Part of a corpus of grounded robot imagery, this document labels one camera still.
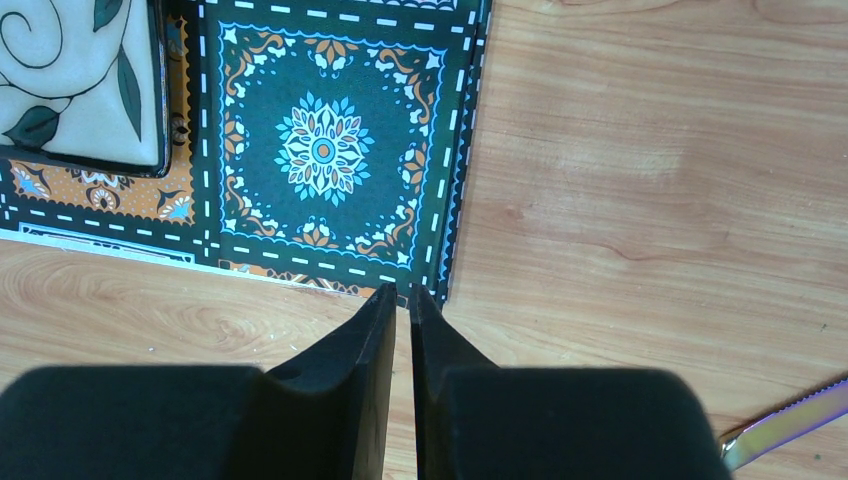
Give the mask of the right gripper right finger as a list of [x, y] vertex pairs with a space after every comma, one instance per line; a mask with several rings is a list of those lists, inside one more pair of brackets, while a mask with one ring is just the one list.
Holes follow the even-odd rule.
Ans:
[[702, 405], [651, 368], [502, 367], [444, 318], [408, 309], [422, 479], [727, 479]]

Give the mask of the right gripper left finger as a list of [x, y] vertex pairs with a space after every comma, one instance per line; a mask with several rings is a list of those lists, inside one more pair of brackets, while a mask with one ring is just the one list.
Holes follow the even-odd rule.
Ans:
[[263, 371], [49, 366], [1, 396], [5, 479], [378, 479], [397, 291]]

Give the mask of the colourful patterned placemat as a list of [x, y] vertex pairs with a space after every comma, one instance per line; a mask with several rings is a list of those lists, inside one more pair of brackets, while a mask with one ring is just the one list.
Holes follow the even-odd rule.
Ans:
[[488, 1], [160, 1], [171, 163], [1, 156], [1, 235], [443, 303]]

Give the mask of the square floral plate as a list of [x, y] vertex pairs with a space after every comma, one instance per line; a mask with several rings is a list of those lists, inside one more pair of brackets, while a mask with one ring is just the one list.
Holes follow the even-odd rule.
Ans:
[[160, 1], [2, 2], [2, 158], [164, 176], [164, 19]]

